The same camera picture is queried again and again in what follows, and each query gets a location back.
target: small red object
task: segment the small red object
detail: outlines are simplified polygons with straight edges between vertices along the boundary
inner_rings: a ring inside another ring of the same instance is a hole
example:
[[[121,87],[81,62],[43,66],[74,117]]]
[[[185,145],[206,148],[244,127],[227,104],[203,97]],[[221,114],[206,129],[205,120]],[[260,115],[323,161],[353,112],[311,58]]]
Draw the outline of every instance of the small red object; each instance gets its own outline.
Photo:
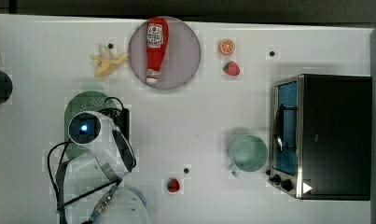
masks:
[[[167,185],[168,191],[171,193],[177,192],[180,189],[179,182],[175,178],[170,179]]]
[[[146,82],[158,81],[161,64],[168,45],[168,23],[165,19],[155,17],[147,22],[146,29]]]
[[[223,67],[223,71],[234,77],[240,75],[240,68],[235,62],[226,63]]]

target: toaster oven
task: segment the toaster oven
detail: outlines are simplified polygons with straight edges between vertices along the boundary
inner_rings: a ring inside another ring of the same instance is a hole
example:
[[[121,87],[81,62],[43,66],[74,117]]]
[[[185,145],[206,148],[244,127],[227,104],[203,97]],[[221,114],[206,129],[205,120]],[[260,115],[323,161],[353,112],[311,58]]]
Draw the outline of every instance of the toaster oven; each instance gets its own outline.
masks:
[[[371,77],[274,83],[271,140],[274,187],[303,200],[369,200]]]

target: mug handle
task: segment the mug handle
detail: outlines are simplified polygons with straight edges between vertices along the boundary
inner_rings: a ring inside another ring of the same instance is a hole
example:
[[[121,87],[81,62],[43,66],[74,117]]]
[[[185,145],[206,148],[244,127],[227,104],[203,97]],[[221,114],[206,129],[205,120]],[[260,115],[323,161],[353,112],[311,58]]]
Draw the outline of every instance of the mug handle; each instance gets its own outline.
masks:
[[[231,171],[231,174],[237,177],[240,174],[240,172],[241,170],[236,165],[234,165],[233,170]]]

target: white tabletop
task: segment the white tabletop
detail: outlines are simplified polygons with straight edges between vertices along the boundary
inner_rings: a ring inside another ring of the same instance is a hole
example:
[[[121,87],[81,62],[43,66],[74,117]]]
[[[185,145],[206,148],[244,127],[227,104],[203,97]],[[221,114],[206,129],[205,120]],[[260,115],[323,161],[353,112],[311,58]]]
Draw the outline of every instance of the white tabletop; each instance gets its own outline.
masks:
[[[202,61],[186,86],[151,89],[128,63],[95,77],[90,56],[108,43],[115,54],[126,52],[142,22],[0,15],[0,70],[14,84],[0,105],[0,224],[57,223],[46,155],[63,141],[69,100],[90,84],[130,107],[138,166],[123,184],[146,196],[151,223],[370,222],[369,202],[299,201],[281,193],[267,183],[268,165],[235,178],[227,149],[244,133],[269,145],[273,81],[302,73],[368,76],[371,29],[188,22]],[[217,52],[221,38],[236,43],[229,57]],[[222,72],[228,60],[241,66],[238,77]],[[169,177],[183,183],[179,194],[165,192]]]

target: light green mug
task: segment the light green mug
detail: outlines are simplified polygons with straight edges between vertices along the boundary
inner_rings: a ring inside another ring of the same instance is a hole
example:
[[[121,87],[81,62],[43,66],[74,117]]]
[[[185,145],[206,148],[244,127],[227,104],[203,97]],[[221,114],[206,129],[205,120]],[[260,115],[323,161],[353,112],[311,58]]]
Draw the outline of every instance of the light green mug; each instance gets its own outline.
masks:
[[[241,171],[255,172],[262,168],[269,156],[264,142],[254,135],[243,135],[233,142],[229,148],[233,162],[231,173],[238,176]]]

